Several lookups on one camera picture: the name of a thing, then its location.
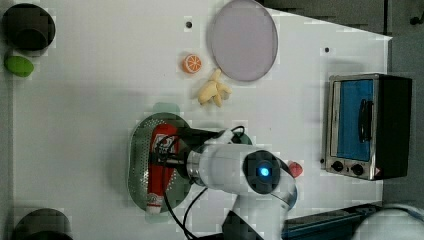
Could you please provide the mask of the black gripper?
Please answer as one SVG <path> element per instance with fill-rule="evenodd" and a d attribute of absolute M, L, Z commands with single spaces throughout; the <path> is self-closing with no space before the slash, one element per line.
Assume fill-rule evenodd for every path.
<path fill-rule="evenodd" d="M 207 140 L 218 136 L 217 132 L 193 129 L 190 127 L 176 127 L 177 137 L 179 143 L 179 150 L 177 154 L 172 154 L 166 161 L 167 167 L 173 167 L 177 170 L 178 174 L 189 179 L 187 172 L 187 162 L 189 154 L 198 150 Z"/>

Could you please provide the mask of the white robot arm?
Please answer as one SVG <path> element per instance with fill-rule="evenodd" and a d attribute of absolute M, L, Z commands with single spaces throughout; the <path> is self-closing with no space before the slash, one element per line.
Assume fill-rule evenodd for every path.
<path fill-rule="evenodd" d="M 196 185 L 236 196 L 221 232 L 208 240 L 281 240 L 296 202 L 295 177 L 277 156 L 241 143 L 240 137 L 233 129 L 212 132 L 163 123 L 153 130 L 151 157 Z"/>

